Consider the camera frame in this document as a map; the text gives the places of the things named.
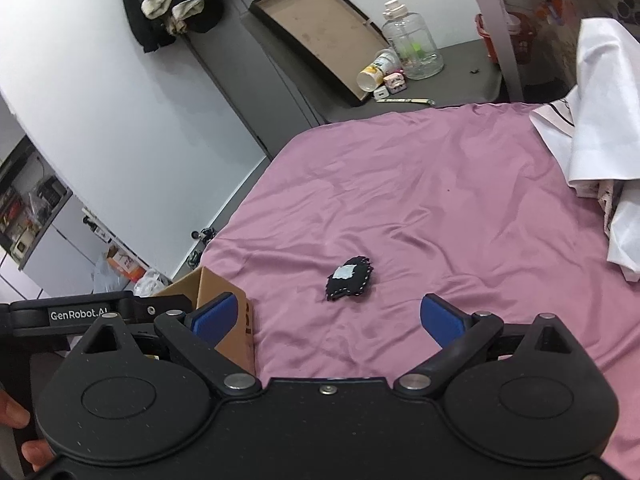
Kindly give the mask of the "brown cardboard box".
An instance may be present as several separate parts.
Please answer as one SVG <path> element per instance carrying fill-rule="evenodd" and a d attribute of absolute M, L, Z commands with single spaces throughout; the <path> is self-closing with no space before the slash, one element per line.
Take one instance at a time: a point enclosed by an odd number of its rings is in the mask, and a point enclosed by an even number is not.
<path fill-rule="evenodd" d="M 190 301 L 192 320 L 186 326 L 192 333 L 242 370 L 255 373 L 253 307 L 242 289 L 201 266 L 155 294 L 169 296 Z"/>

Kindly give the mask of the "black fuzzy patch toy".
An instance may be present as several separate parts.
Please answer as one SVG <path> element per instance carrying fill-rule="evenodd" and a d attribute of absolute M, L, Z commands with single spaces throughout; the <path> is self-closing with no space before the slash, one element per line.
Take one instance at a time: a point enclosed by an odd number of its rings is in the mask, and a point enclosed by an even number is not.
<path fill-rule="evenodd" d="M 371 260 L 365 256 L 348 259 L 338 266 L 326 280 L 324 296 L 328 301 L 344 297 L 359 297 L 369 286 L 373 272 Z"/>

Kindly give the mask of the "white plastic bag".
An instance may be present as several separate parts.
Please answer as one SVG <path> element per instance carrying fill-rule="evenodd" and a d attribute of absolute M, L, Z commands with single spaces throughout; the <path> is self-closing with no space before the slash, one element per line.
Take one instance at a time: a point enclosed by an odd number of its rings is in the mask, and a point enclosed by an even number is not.
<path fill-rule="evenodd" d="M 138 297 L 152 297 L 170 285 L 170 281 L 157 270 L 147 270 L 134 284 L 132 291 Z"/>

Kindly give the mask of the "orange carton box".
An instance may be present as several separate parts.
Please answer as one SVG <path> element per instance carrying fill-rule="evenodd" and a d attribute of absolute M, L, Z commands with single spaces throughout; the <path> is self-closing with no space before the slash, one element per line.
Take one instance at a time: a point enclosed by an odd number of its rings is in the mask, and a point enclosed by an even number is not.
<path fill-rule="evenodd" d="M 107 249 L 106 262 L 130 282 L 137 283 L 148 270 L 148 267 L 126 248 L 111 245 Z"/>

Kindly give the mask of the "pink bed sheet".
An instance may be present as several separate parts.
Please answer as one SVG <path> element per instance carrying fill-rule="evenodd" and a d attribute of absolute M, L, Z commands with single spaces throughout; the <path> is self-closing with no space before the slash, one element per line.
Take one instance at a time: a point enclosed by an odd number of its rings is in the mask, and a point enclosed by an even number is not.
<path fill-rule="evenodd" d="M 437 350 L 422 297 L 561 318 L 613 387 L 605 460 L 639 474 L 639 289 L 606 260 L 603 214 L 569 188 L 523 104 L 388 113 L 296 136 L 202 265 L 254 308 L 258 376 L 395 378 Z M 350 258 L 359 297 L 326 300 Z"/>

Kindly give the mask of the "grey door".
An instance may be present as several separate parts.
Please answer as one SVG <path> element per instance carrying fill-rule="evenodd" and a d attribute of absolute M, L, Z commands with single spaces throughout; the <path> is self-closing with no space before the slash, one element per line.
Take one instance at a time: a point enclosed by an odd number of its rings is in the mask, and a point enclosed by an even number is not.
<path fill-rule="evenodd" d="M 269 158 L 294 136 L 322 124 L 314 108 L 254 36 L 262 23 L 254 0 L 221 0 L 224 15 L 210 32 L 186 43 Z"/>

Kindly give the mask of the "small white pink box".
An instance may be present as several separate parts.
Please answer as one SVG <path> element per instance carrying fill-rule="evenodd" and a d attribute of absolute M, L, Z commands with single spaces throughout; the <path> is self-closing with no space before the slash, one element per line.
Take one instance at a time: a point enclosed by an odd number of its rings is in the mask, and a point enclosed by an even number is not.
<path fill-rule="evenodd" d="M 407 89 L 406 78 L 403 73 L 390 73 L 383 78 L 383 82 L 390 94 L 397 94 Z"/>

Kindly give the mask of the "white crumpled cloth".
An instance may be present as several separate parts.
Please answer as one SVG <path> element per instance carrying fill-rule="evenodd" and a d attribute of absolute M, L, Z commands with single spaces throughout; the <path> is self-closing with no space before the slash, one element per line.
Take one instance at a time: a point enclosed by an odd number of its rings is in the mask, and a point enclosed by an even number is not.
<path fill-rule="evenodd" d="M 585 18 L 577 82 L 529 114 L 576 195 L 603 212 L 606 260 L 639 281 L 639 41 L 612 18 Z"/>

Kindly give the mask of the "white paper cup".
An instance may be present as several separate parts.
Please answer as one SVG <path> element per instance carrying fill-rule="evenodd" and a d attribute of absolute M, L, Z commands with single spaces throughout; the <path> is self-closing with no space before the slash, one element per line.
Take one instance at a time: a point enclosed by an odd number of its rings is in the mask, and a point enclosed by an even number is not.
<path fill-rule="evenodd" d="M 378 51 L 375 59 L 360 70 L 356 77 L 357 86 L 364 92 L 373 92 L 389 74 L 401 70 L 399 58 L 393 49 Z"/>

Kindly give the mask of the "clear plastic water jug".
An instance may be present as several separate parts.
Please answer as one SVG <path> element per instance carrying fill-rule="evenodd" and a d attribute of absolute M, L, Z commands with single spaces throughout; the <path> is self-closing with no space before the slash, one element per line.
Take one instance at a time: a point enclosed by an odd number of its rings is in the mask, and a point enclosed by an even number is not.
<path fill-rule="evenodd" d="M 383 16 L 383 36 L 395 50 L 407 78 L 423 80 L 444 69 L 444 58 L 419 13 L 409 11 L 398 0 L 390 0 L 385 3 Z"/>

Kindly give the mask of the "black framed brown board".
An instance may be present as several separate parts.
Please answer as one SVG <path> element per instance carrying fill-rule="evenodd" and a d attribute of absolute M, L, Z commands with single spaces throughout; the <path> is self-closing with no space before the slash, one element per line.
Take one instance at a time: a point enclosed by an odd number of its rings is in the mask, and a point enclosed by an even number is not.
<path fill-rule="evenodd" d="M 346 103 L 360 106 L 369 99 L 357 75 L 388 43 L 349 0 L 255 0 L 250 13 Z"/>

